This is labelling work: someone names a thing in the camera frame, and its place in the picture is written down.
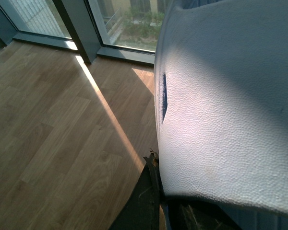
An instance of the wood grain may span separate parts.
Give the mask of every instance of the wood grain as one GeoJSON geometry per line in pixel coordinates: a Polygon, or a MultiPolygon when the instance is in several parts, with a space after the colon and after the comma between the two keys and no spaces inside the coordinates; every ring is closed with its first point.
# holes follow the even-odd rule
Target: wood grain
{"type": "Polygon", "coordinates": [[[143,165],[157,151],[153,69],[98,57],[88,76],[78,59],[0,51],[0,230],[106,230],[140,176],[126,143],[143,165]]]}

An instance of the glass pane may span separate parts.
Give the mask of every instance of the glass pane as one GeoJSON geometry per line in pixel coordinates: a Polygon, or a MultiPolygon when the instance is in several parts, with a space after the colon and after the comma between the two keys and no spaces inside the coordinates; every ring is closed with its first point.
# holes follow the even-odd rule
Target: glass pane
{"type": "Polygon", "coordinates": [[[71,38],[52,0],[0,0],[20,31],[71,38]]]}
{"type": "Polygon", "coordinates": [[[170,0],[89,0],[104,44],[156,50],[170,0]]]}

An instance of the white textured surface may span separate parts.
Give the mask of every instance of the white textured surface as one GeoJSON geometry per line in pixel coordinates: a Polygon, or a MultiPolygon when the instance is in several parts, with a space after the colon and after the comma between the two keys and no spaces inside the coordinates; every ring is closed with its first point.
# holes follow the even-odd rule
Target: white textured surface
{"type": "Polygon", "coordinates": [[[288,214],[288,0],[189,2],[156,51],[165,193],[288,214]]]}

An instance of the wooden floor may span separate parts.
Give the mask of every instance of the wooden floor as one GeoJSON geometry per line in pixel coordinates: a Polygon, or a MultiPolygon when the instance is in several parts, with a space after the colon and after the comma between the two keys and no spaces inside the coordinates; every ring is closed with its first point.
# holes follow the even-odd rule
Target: wooden floor
{"type": "Polygon", "coordinates": [[[153,90],[152,68],[1,50],[0,230],[108,229],[158,151],[153,90]]]}

